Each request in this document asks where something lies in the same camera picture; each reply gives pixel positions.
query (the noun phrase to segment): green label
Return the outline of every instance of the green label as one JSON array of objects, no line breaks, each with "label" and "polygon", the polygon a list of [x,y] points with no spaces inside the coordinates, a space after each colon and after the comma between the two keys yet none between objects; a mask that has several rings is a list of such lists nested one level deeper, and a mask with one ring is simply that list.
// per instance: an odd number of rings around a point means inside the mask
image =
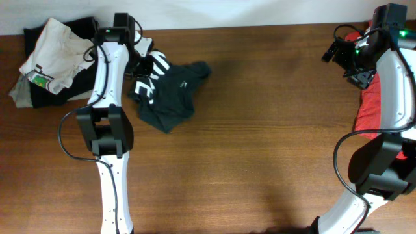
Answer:
[{"label": "green label", "polygon": [[46,79],[45,77],[41,77],[40,75],[35,76],[32,79],[32,82],[37,84],[38,86],[41,86],[42,88],[46,88],[46,84],[49,81],[49,79]]}]

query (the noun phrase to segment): wire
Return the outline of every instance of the wire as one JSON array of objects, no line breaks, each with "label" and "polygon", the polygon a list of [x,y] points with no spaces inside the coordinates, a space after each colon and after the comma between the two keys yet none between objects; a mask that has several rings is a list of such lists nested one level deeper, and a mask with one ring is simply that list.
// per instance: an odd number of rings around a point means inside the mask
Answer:
[{"label": "wire", "polygon": [[[346,40],[343,40],[343,39],[337,37],[337,30],[341,27],[350,27],[352,29],[355,29],[359,33],[361,32],[361,30],[355,28],[353,25],[340,25],[340,26],[336,27],[334,32],[333,32],[333,37],[338,42],[344,43],[344,44],[354,44],[356,42],[359,42],[361,40],[366,39],[367,36],[369,36],[369,35],[371,35],[375,32],[381,32],[382,34],[388,34],[390,44],[391,44],[391,49],[397,52],[397,55],[399,56],[399,58],[402,61],[405,69],[409,73],[409,78],[410,78],[412,89],[413,89],[414,100],[416,100],[416,81],[415,81],[414,73],[411,71],[408,62],[406,61],[402,52],[400,51],[400,48],[394,43],[390,33],[388,33],[387,31],[385,31],[383,29],[373,29],[373,30],[370,30],[369,32],[365,33],[361,38],[358,38],[357,40],[346,41]],[[407,131],[407,130],[411,129],[412,127],[415,127],[415,126],[416,126],[416,118],[412,119],[411,122],[407,126],[399,128],[399,129],[368,129],[368,130],[353,131],[353,132],[343,136],[341,139],[339,139],[339,141],[335,145],[335,148],[333,150],[333,168],[335,170],[335,173],[337,174],[337,177],[338,177],[339,181],[349,192],[351,192],[352,194],[354,194],[358,198],[362,199],[363,202],[366,205],[363,218],[360,220],[360,222],[358,223],[356,228],[351,233],[355,233],[359,229],[359,227],[362,225],[362,223],[364,223],[365,219],[367,218],[367,216],[370,212],[371,204],[369,203],[369,201],[363,195],[357,193],[353,188],[351,188],[345,182],[345,180],[342,178],[341,174],[339,173],[338,164],[337,164],[337,154],[338,154],[339,147],[341,146],[341,144],[346,139],[348,139],[352,136],[358,135],[358,134],[363,134],[363,133],[400,133],[400,132],[403,132],[403,131]]]},{"label": "wire", "polygon": [[93,62],[95,60],[94,57],[91,58],[90,60],[88,60],[88,59],[85,58],[86,57],[86,54],[89,53],[91,51],[91,49],[93,49],[95,47],[96,47],[95,45],[92,45],[91,47],[89,47],[88,49],[86,49],[86,51],[84,52],[84,55],[83,55],[83,59],[84,59],[85,62]]},{"label": "wire", "polygon": [[137,40],[137,42],[135,42],[135,45],[137,45],[137,44],[141,41],[141,39],[143,38],[143,28],[142,28],[142,26],[138,23],[138,21],[137,21],[137,20],[135,20],[135,22],[137,23],[138,28],[140,29],[140,38]]},{"label": "wire", "polygon": [[94,47],[96,47],[96,46],[98,46],[98,47],[100,48],[101,52],[103,52],[104,62],[105,62],[105,83],[104,83],[103,91],[101,92],[101,94],[100,94],[100,95],[98,95],[98,99],[97,99],[97,100],[93,101],[92,103],[90,103],[90,104],[88,104],[88,105],[86,105],[86,106],[84,106],[84,107],[79,107],[79,108],[73,109],[73,110],[71,110],[69,113],[65,114],[65,116],[64,116],[64,117],[60,120],[60,123],[59,123],[59,127],[58,127],[58,141],[59,141],[59,146],[60,146],[60,148],[61,148],[61,149],[63,150],[63,152],[64,152],[67,156],[69,156],[70,158],[75,159],[75,160],[80,160],[80,161],[86,161],[86,162],[101,163],[102,165],[104,165],[104,166],[105,166],[105,167],[109,170],[110,177],[111,177],[111,182],[112,182],[112,188],[113,188],[113,190],[114,190],[114,199],[115,199],[114,215],[115,215],[115,219],[116,219],[116,220],[115,220],[115,224],[116,224],[116,233],[117,233],[117,234],[119,234],[120,232],[119,232],[119,230],[118,230],[118,221],[117,221],[117,213],[118,213],[117,189],[116,189],[116,182],[115,182],[115,180],[114,180],[114,175],[113,175],[112,170],[111,170],[111,166],[110,166],[108,163],[103,162],[103,161],[101,161],[101,160],[81,158],[81,157],[76,157],[76,156],[72,155],[72,154],[71,154],[71,153],[70,153],[70,152],[69,152],[69,151],[65,148],[64,144],[62,143],[62,136],[61,136],[62,126],[63,126],[63,124],[64,124],[65,120],[66,120],[66,119],[68,119],[68,117],[70,117],[73,113],[77,112],[78,110],[83,109],[83,108],[86,108],[86,107],[91,107],[91,106],[95,105],[96,103],[98,103],[98,101],[100,101],[101,99],[103,99],[104,93],[105,93],[105,91],[106,91],[106,89],[107,89],[107,83],[108,83],[108,80],[109,80],[109,60],[107,59],[107,55],[105,54],[105,51],[104,51],[104,49],[102,48],[102,46],[101,46],[101,45],[94,45],[93,47],[88,48],[88,49],[85,51],[84,55],[85,55],[88,51],[90,51],[92,48],[94,48]]}]

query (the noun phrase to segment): white garment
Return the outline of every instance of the white garment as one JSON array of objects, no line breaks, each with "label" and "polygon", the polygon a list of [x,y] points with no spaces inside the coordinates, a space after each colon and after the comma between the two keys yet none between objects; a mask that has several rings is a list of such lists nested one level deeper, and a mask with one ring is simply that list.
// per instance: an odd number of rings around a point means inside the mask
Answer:
[{"label": "white garment", "polygon": [[[14,103],[17,108],[32,107],[31,99],[31,88],[29,86],[29,81],[25,79],[24,76],[20,75],[16,85],[8,93],[10,97],[13,98]],[[78,94],[71,97],[68,101],[75,101],[80,99],[88,99],[92,95],[92,90],[86,91],[85,93]]]},{"label": "white garment", "polygon": [[93,64],[83,59],[84,52],[91,46],[90,40],[81,39],[68,26],[49,18],[20,72],[30,82],[58,94],[72,85],[78,72]]}]

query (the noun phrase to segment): black garment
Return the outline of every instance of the black garment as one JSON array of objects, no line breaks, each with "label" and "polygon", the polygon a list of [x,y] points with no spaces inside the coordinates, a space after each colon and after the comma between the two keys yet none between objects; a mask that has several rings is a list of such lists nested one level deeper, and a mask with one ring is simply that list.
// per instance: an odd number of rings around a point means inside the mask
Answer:
[{"label": "black garment", "polygon": [[[71,31],[82,39],[92,39],[97,31],[98,24],[93,17],[78,19],[63,23]],[[36,42],[41,35],[45,25],[35,29],[24,29],[25,54],[29,58],[36,47]],[[68,99],[93,89],[97,72],[97,62],[94,62],[88,69],[80,71],[74,78],[71,87],[64,88],[55,95],[46,89],[30,82],[31,99],[34,108],[50,105],[63,105]]]},{"label": "black garment", "polygon": [[205,62],[195,62],[185,66],[171,65],[170,69],[159,79],[140,77],[137,79],[150,85],[154,85],[153,104],[145,92],[135,93],[135,85],[129,93],[129,97],[139,101],[138,113],[140,119],[169,133],[176,125],[190,118],[194,114],[192,95],[205,78],[211,73],[211,69]]}]

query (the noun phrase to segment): red cloth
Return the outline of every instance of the red cloth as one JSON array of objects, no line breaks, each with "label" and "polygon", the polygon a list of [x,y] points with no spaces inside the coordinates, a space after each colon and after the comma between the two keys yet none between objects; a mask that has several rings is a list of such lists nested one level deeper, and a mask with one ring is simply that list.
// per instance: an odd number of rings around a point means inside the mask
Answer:
[{"label": "red cloth", "polygon": [[[356,40],[359,37],[358,32],[350,33],[345,40]],[[371,84],[366,90],[361,91],[361,106],[358,110],[358,116],[355,131],[366,129],[379,129],[382,115],[382,91],[380,86],[380,76],[378,73],[374,76]],[[360,136],[374,139],[378,133],[364,133]],[[397,159],[405,159],[406,156],[401,151]]]}]

